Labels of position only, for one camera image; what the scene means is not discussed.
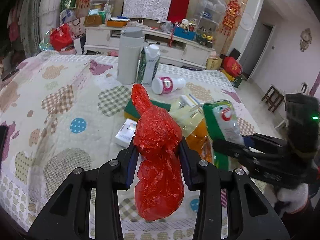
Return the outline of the white gloved right hand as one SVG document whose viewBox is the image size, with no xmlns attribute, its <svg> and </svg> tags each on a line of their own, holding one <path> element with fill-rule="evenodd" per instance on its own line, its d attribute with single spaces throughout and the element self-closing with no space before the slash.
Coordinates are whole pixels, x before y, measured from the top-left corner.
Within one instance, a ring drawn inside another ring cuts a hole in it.
<svg viewBox="0 0 320 240">
<path fill-rule="evenodd" d="M 308 184 L 299 184 L 295 189 L 281 188 L 276 192 L 276 199 L 283 202 L 280 208 L 279 217 L 285 213 L 294 214 L 302 211 L 308 203 L 309 186 Z"/>
</svg>

